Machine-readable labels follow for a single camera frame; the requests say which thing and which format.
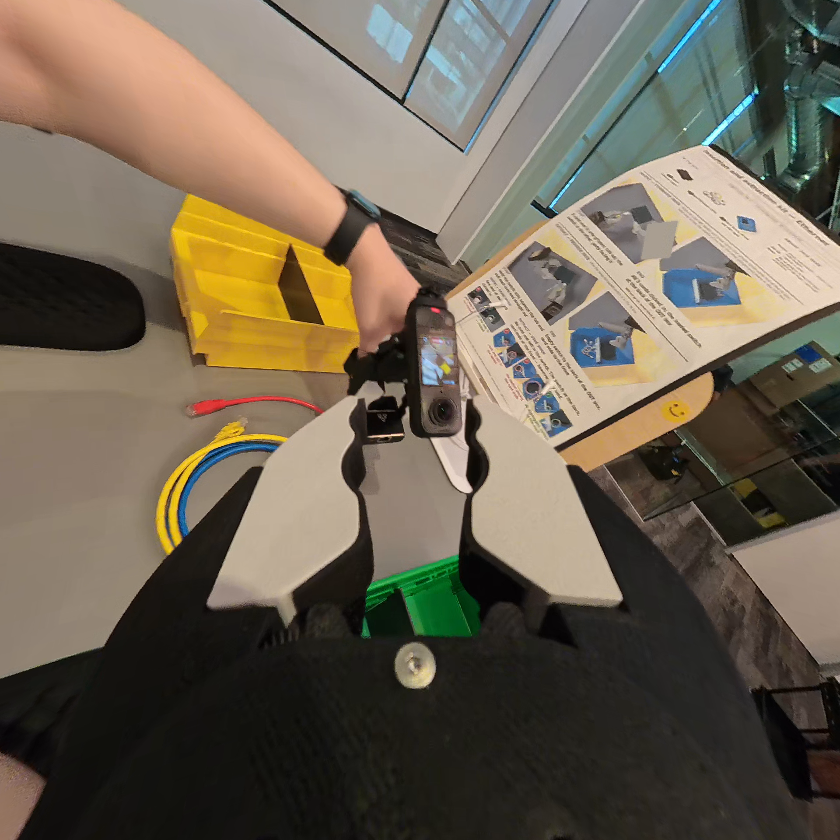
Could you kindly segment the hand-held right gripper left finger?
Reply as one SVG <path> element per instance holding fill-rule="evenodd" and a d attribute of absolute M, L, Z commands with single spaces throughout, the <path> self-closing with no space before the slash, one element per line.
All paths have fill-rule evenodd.
<path fill-rule="evenodd" d="M 285 625 L 316 605 L 363 622 L 374 555 L 361 484 L 366 405 L 347 396 L 268 457 L 206 606 L 277 610 Z"/>

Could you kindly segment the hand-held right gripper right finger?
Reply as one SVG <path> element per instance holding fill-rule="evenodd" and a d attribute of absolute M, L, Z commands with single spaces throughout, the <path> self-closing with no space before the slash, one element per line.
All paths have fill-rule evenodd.
<path fill-rule="evenodd" d="M 468 400 L 464 429 L 459 579 L 479 617 L 513 604 L 538 632 L 555 607 L 620 606 L 570 468 L 551 445 L 484 396 Z"/>

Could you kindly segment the black ethernet splitter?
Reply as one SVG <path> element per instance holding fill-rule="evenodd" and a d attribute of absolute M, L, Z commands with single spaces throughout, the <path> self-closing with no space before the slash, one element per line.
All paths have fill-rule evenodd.
<path fill-rule="evenodd" d="M 394 395 L 382 395 L 366 405 L 365 445 L 398 444 L 404 440 L 404 406 Z"/>

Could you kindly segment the green plastic bin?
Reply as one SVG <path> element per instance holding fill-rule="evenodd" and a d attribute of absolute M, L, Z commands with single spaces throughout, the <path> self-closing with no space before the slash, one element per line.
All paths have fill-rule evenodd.
<path fill-rule="evenodd" d="M 473 637 L 480 609 L 459 578 L 459 557 L 373 581 L 366 593 L 362 637 Z"/>

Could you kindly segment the yellow plastic bin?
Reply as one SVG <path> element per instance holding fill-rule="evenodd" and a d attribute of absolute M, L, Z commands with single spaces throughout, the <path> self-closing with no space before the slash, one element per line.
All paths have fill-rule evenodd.
<path fill-rule="evenodd" d="M 359 344 L 351 278 L 321 250 L 186 195 L 170 251 L 190 348 L 207 365 L 343 373 Z"/>

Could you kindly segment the person's left forearm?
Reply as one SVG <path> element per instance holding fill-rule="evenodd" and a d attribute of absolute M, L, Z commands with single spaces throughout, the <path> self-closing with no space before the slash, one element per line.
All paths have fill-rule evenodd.
<path fill-rule="evenodd" d="M 1 2 L 1 117 L 321 248 L 345 214 L 340 191 L 229 85 L 116 2 Z"/>

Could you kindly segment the person's left hand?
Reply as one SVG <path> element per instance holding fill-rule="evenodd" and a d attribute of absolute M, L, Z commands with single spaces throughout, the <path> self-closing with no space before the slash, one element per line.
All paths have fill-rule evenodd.
<path fill-rule="evenodd" d="M 403 331 L 419 285 L 375 224 L 365 229 L 346 266 L 360 333 L 359 353 L 372 354 Z"/>

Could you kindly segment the white stand base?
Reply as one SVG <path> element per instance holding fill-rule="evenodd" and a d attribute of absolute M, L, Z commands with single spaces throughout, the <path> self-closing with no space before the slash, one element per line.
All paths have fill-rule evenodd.
<path fill-rule="evenodd" d="M 472 486 L 467 478 L 469 446 L 464 430 L 450 437 L 433 437 L 430 442 L 453 488 L 468 495 Z"/>

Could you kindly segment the instruction sheet on wooden board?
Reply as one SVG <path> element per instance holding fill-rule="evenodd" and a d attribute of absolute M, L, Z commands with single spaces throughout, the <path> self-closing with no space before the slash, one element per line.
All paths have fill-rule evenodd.
<path fill-rule="evenodd" d="M 838 240 L 716 147 L 648 162 L 449 294 L 467 439 L 562 450 L 838 311 Z"/>

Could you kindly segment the black mesh pad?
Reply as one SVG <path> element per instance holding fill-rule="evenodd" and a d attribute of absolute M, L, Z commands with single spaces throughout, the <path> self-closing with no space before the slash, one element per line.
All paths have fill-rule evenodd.
<path fill-rule="evenodd" d="M 90 261 L 1 244 L 1 344 L 43 350 L 108 352 L 146 332 L 138 288 Z"/>

